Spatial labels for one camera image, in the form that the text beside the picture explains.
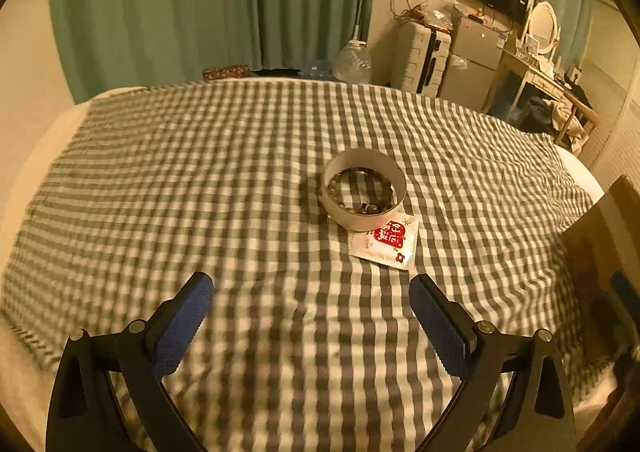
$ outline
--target plastic bag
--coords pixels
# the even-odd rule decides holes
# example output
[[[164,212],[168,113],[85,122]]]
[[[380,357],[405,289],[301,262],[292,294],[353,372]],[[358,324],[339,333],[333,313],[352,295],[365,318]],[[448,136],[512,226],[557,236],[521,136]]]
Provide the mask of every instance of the plastic bag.
[[[452,20],[466,16],[470,12],[470,8],[457,0],[440,0],[440,9],[447,13]]]
[[[334,62],[334,76],[347,83],[369,83],[371,81],[371,56],[367,43],[349,40]]]
[[[465,70],[469,68],[469,63],[466,61],[465,58],[452,54],[451,60],[449,61],[449,66],[455,69]]]
[[[420,4],[420,10],[424,15],[424,20],[428,24],[433,24],[443,29],[448,29],[448,30],[453,29],[451,13],[446,11],[445,8],[435,9],[433,7],[430,7],[429,3],[425,1]]]
[[[382,228],[354,234],[349,255],[398,269],[414,265],[420,217],[396,212]]]

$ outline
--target mini fridge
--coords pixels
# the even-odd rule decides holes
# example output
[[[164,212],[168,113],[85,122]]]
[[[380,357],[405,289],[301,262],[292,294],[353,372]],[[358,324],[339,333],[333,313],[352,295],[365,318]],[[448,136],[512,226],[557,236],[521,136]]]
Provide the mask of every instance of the mini fridge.
[[[460,17],[438,96],[482,112],[505,41],[505,34]],[[466,64],[453,63],[454,56]]]

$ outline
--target cloth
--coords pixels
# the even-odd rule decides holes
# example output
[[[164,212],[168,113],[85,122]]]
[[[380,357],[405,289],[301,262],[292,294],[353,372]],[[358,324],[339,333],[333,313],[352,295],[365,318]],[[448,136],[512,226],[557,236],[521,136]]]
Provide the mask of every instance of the cloth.
[[[556,101],[554,99],[545,99],[545,102],[549,104],[549,106],[553,107],[551,120],[553,122],[554,129],[560,132],[562,128],[564,128],[566,120],[569,119],[569,116],[571,115],[572,107],[568,103]],[[580,121],[575,117],[575,115],[569,123],[566,134],[571,140],[571,152],[577,157],[582,151],[582,146],[587,143],[589,134],[587,134],[587,131],[580,124]]]
[[[143,87],[113,89],[96,98]],[[47,176],[50,164],[73,138],[89,108],[89,102],[60,114],[34,147],[20,170],[0,221],[0,299],[2,271],[8,263],[24,211]],[[27,347],[0,323],[0,404],[29,445],[44,452],[47,412],[53,385],[52,371],[39,371]]]
[[[373,0],[49,0],[56,47],[76,102],[108,88],[172,85],[203,70],[300,69],[333,60]]]
[[[416,272],[475,320],[548,327],[582,399],[600,367],[582,362],[560,234],[589,197],[548,136],[391,88],[232,80],[94,101],[28,207],[2,314],[54,370],[72,329],[119,331],[202,270],[214,306],[165,385],[205,447],[412,451],[455,385],[409,273],[350,257],[319,204],[350,146],[404,171]],[[506,378],[492,411],[505,393]]]
[[[571,152],[556,145],[556,151],[564,164],[566,171],[574,178],[575,183],[580,186],[591,197],[594,203],[602,199],[604,190],[598,183],[593,174],[587,170],[587,167]]]

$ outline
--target white mirror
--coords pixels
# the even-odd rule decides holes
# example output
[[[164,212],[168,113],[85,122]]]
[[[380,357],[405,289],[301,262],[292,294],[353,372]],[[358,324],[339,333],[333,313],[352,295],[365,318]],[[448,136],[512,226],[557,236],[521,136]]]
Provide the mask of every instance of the white mirror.
[[[527,21],[528,34],[538,41],[538,54],[549,54],[558,39],[558,19],[549,2],[540,2],[533,8]]]

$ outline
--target blue gripper pad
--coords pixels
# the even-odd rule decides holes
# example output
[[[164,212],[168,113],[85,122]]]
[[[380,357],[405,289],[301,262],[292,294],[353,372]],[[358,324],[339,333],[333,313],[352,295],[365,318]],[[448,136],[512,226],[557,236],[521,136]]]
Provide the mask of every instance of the blue gripper pad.
[[[460,304],[444,296],[429,275],[411,280],[409,304],[446,371],[466,380],[477,345],[474,321]]]
[[[203,272],[194,273],[177,295],[156,310],[149,319],[152,337],[152,366],[158,380],[172,374],[191,340],[211,309],[213,281]]]

